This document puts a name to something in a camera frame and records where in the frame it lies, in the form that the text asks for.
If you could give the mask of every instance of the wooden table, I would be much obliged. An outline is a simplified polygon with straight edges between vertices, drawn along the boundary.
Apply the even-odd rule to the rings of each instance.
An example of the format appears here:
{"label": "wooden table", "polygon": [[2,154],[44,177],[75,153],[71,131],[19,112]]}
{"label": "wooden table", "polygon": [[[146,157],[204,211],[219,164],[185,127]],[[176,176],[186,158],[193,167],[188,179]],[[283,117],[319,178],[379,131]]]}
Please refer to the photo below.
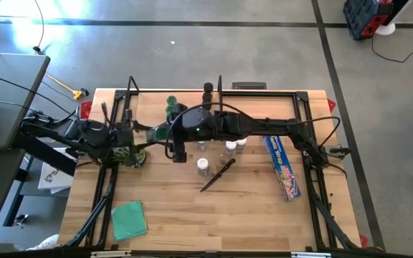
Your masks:
{"label": "wooden table", "polygon": [[[97,89],[90,119],[103,120],[100,103],[112,107],[116,89]],[[132,96],[130,106],[136,120],[144,125],[158,125],[165,118],[166,98],[175,95],[187,106],[201,103],[202,92],[141,92]],[[331,115],[323,90],[308,91],[313,118]],[[223,101],[254,118],[294,118],[293,101],[284,97],[225,97]],[[315,123],[320,143],[333,129],[331,120]],[[136,135],[137,143],[144,141]],[[158,251],[303,251],[306,246],[315,249],[315,237],[310,216],[307,187],[300,152],[287,137],[282,137],[285,150],[297,177],[302,196],[284,202],[275,172],[262,139],[248,138],[243,154],[237,162],[207,191],[199,190],[210,179],[196,171],[196,161],[207,158],[218,169],[222,142],[208,143],[206,152],[186,144],[187,163],[172,163],[163,154],[163,147],[153,145],[142,168],[119,168],[113,207],[132,200],[142,200],[146,210],[148,233],[143,236],[115,242],[110,222],[106,246],[119,244],[119,249]],[[337,144],[336,136],[327,145]],[[331,159],[331,163],[342,166]],[[360,245],[353,207],[345,176],[337,168],[324,169],[326,189],[332,203],[331,213],[351,241]],[[76,170],[58,243],[64,244],[90,215],[98,166],[81,166]],[[323,241],[327,244],[326,224],[319,216]],[[95,227],[98,238],[101,217]]]}

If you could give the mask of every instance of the concrete floor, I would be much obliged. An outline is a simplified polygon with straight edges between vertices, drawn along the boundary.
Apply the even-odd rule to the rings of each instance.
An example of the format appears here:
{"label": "concrete floor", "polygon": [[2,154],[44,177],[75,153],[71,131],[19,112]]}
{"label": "concrete floor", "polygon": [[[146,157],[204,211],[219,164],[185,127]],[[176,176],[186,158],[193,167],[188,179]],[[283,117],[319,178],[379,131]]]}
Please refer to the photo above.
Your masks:
{"label": "concrete floor", "polygon": [[[318,0],[324,22],[344,23],[343,2]],[[311,0],[39,4],[45,19],[315,22]],[[32,0],[3,0],[0,16],[38,19],[39,12]],[[413,21],[413,4],[402,21]],[[0,23],[0,52],[32,53],[40,34],[41,26],[29,19]],[[355,42],[347,29],[327,28],[326,34],[386,250],[413,254],[413,57],[404,64],[387,62],[372,53],[370,40]],[[221,74],[226,87],[234,81],[264,81],[270,89],[326,90],[337,101],[317,28],[47,25],[41,48],[52,58],[49,74],[91,93],[98,87],[125,87],[129,75],[140,87],[200,88]],[[375,48],[402,59],[413,51],[413,29],[377,37]],[[39,91],[68,110],[77,105],[44,85]],[[38,97],[32,107],[63,116]],[[333,114],[339,115],[338,109]],[[347,145],[343,127],[337,135]],[[360,233],[371,239],[351,159],[344,165]],[[0,227],[0,240],[27,248],[56,234],[64,205],[56,199],[24,200],[20,212],[38,214],[36,221],[23,229]]]}

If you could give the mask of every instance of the yellow stick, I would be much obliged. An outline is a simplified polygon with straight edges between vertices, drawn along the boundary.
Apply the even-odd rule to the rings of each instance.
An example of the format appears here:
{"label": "yellow stick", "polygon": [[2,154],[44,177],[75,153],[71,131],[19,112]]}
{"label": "yellow stick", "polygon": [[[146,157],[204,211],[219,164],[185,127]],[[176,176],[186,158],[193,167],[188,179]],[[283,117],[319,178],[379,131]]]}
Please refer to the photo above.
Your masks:
{"label": "yellow stick", "polygon": [[47,76],[48,78],[50,78],[51,80],[53,80],[54,82],[58,83],[59,85],[65,87],[66,89],[68,89],[68,90],[69,90],[70,92],[72,92],[73,94],[75,93],[75,91],[74,91],[72,88],[70,88],[69,86],[67,86],[67,85],[64,84],[63,82],[60,82],[59,80],[53,78],[52,76],[50,76],[50,75],[48,75],[48,74],[46,74],[46,76]]}

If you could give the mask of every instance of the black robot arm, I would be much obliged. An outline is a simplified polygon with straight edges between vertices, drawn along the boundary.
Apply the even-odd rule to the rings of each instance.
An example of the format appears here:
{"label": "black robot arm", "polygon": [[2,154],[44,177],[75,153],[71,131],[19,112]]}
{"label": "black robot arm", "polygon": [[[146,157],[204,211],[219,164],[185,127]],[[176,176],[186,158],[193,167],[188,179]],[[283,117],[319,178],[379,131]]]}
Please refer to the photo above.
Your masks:
{"label": "black robot arm", "polygon": [[[151,128],[146,134],[148,142],[152,140],[171,139],[173,142],[173,160],[177,163],[186,162],[185,142],[203,140],[240,140],[250,135],[281,135],[288,136],[299,151],[305,151],[312,159],[314,166],[325,168],[328,165],[328,156],[324,147],[318,147],[310,137],[307,122],[296,119],[274,120],[255,119],[244,113],[230,111],[210,111],[202,108],[184,109],[173,114],[173,119]],[[161,128],[167,132],[160,138],[157,130]]]}

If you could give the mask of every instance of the green towel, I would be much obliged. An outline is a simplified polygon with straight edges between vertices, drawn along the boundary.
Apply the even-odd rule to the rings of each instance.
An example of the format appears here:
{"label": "green towel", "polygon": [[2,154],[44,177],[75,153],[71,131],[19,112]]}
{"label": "green towel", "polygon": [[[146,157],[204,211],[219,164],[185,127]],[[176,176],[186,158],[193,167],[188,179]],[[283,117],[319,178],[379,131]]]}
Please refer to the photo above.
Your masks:
{"label": "green towel", "polygon": [[111,211],[111,216],[113,217],[114,238],[116,241],[140,236],[148,231],[141,201],[132,201],[116,207]]}

